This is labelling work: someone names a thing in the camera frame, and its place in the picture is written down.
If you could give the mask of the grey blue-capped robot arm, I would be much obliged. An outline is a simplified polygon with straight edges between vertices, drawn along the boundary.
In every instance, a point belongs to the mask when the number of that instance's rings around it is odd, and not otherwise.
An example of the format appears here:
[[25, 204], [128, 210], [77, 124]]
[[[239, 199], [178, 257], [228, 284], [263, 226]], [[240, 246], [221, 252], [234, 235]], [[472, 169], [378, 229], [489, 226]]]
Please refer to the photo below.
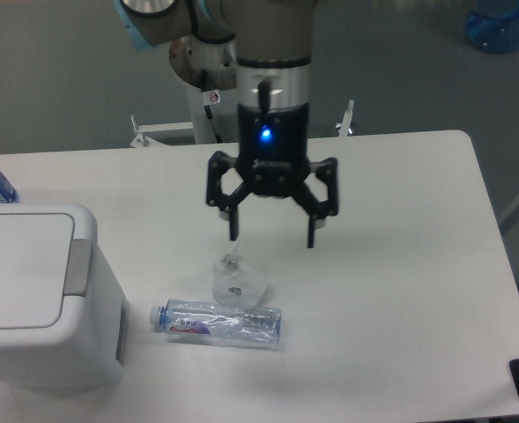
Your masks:
[[215, 152], [206, 202], [239, 235], [239, 204], [249, 195], [291, 198], [313, 234], [339, 212], [337, 160], [308, 158], [308, 81], [313, 1], [118, 1], [139, 48], [169, 44], [208, 104], [237, 94], [239, 152]]

